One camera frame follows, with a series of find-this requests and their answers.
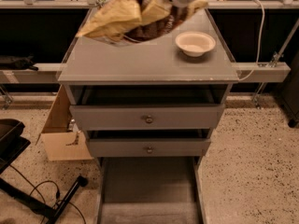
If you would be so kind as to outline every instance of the black chair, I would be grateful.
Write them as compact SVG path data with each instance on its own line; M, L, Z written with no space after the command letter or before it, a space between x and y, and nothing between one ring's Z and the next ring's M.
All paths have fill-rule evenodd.
M24 127L23 123L18 120L0 119L0 174L30 145L27 139L21 137ZM0 190L29 207L34 213L46 217L48 219L47 224L54 224L77 189L85 187L87 183L86 178L79 176L56 208L50 207L11 186L2 178L0 178Z

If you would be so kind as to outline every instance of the dresser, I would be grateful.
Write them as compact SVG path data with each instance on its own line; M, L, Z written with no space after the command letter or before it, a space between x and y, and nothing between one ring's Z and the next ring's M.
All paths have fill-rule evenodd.
M185 31L210 34L216 48L186 56L175 44ZM58 80L101 167L95 223L173 223L177 211L181 223L206 223L196 171L237 74L204 10L131 47L82 37Z

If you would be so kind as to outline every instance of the drawer knob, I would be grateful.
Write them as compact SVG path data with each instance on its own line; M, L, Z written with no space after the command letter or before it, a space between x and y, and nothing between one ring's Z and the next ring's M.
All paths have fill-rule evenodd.
M153 122L152 116L146 116L146 122L152 123Z
M147 153L148 153L148 154L151 154L152 151L153 151L153 148L152 148L152 147L147 147Z

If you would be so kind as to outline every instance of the floor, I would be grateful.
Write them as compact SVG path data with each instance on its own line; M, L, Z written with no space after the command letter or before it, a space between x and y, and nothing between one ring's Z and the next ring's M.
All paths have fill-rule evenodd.
M13 165L34 185L45 180L56 182L62 196L78 175L87 177L89 184L78 190L72 203L90 224L101 173L95 161L47 160L39 135L53 99L16 96L8 110L0 111L1 119L21 120L26 126L22 136L32 143ZM207 224L299 223L299 127L288 127L285 112L269 95L262 97L261 110L255 108L250 96L229 96L226 105L198 170ZM1 177L25 192L32 190L11 168ZM40 192L48 205L54 204L54 185L44 184ZM0 192L1 224L41 220L41 216ZM58 223L83 221L69 205Z

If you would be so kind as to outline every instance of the crumpled bag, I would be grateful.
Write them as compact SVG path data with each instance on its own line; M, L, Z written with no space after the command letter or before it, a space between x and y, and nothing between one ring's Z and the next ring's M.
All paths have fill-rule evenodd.
M206 5L205 0L195 0L185 8L163 0L111 0L95 12L76 37L115 46L138 44L170 33Z

